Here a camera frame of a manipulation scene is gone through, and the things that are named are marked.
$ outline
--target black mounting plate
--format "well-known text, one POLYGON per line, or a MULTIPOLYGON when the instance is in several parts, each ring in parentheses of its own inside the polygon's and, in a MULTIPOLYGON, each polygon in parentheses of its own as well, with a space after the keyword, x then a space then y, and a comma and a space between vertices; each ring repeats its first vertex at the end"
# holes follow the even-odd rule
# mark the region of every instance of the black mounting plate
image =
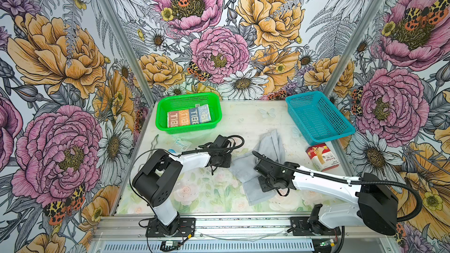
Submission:
MULTIPOLYGON (((179 226, 181 229, 177 231, 172 237, 181 237, 186 238, 189 234, 194 236, 195 233, 195 218, 183 218, 180 217, 179 226)), ((165 234, 161 231, 161 222, 158 219, 154 219, 150 222, 150 227, 147 229, 145 233, 146 237, 166 237, 165 234)))
MULTIPOLYGON (((291 229, 292 234, 294 236, 305 236, 305 235, 315 235, 311 232, 308 225, 309 217, 291 217, 291 229)), ((336 227, 333 229, 329 229, 326 227, 322 227, 323 235, 341 235, 341 229, 336 227)))

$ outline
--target robotic arm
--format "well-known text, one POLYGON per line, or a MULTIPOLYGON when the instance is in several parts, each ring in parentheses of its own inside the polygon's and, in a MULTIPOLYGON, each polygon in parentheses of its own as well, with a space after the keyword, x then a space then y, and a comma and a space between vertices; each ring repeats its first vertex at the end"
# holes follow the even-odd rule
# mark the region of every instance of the robotic arm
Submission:
POLYGON ((314 205, 311 216, 301 223, 302 235, 323 234, 339 226, 363 226, 374 231, 394 235, 397 222, 409 220, 419 214, 422 199, 419 193, 407 185, 380 181, 375 175, 364 173, 363 177, 343 177, 318 172, 296 163, 279 164, 253 151, 259 160, 255 170, 263 192, 278 189, 311 190, 339 198, 344 204, 314 205), (398 199, 387 185, 400 186, 416 198, 415 210, 397 218, 398 199))
POLYGON ((223 137, 219 135, 213 143, 206 143, 195 149, 173 155, 158 149, 147 163, 138 171, 132 186, 147 200, 158 219, 156 227, 166 236, 172 236, 180 226, 180 215, 168 199, 181 173, 198 167, 225 167, 231 165, 231 151, 244 144, 240 136, 223 137), (230 139, 240 138, 242 143, 236 146, 230 139), (156 170, 164 173, 159 176, 156 170))

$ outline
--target green basket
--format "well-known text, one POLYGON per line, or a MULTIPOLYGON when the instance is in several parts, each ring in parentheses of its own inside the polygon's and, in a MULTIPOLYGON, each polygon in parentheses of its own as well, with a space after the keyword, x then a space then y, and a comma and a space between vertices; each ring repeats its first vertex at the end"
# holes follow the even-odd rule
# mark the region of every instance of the green basket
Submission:
POLYGON ((212 129, 217 126, 217 123, 219 123, 221 119, 221 104, 219 102, 219 97, 214 93, 197 93, 167 97, 158 103, 158 108, 156 110, 156 127, 169 134, 212 129), (211 115, 210 122, 179 127, 167 127, 167 113, 169 111, 192 109, 198 104, 207 104, 209 106, 209 114, 211 115))

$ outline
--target colorful snack packaging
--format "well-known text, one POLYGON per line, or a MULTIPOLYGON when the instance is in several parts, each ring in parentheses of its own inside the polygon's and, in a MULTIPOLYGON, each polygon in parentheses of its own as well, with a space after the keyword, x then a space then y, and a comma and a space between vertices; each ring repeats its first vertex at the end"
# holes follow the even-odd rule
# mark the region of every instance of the colorful snack packaging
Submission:
POLYGON ((167 126, 178 127, 194 125, 211 121, 209 107, 207 104, 188 110, 170 111, 167 114, 167 126))
POLYGON ((326 171, 339 166, 339 160, 325 143, 310 146, 307 154, 317 171, 326 171))

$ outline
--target floral tabletop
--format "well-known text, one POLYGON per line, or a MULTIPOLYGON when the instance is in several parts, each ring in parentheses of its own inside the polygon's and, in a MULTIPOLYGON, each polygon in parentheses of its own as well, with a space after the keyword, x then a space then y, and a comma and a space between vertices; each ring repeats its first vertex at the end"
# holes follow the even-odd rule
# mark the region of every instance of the floral tabletop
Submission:
MULTIPOLYGON (((156 112, 152 113, 145 130, 138 155, 150 149, 151 142, 158 136, 157 148, 169 149, 177 138, 191 142, 189 149, 213 141, 217 135, 240 135, 245 139, 242 148, 233 151, 232 156, 242 155, 253 149, 261 134, 277 129, 286 151, 286 161, 296 162, 313 169, 305 150, 309 146, 288 114, 284 101, 222 101, 222 121, 215 129, 169 135, 157 130, 156 112)), ((147 160, 142 156, 133 166, 132 178, 147 160)), ((344 175, 339 166, 329 170, 336 175, 344 175)), ((180 213, 225 213, 225 212, 301 212, 311 211, 315 204, 341 203, 329 196, 312 191, 291 191, 287 197, 273 198, 249 206, 244 189, 239 180, 226 168, 218 168, 211 175, 211 168, 197 168, 181 174, 170 196, 172 204, 180 213)), ((150 207, 134 194, 127 183, 116 214, 152 213, 150 207)))

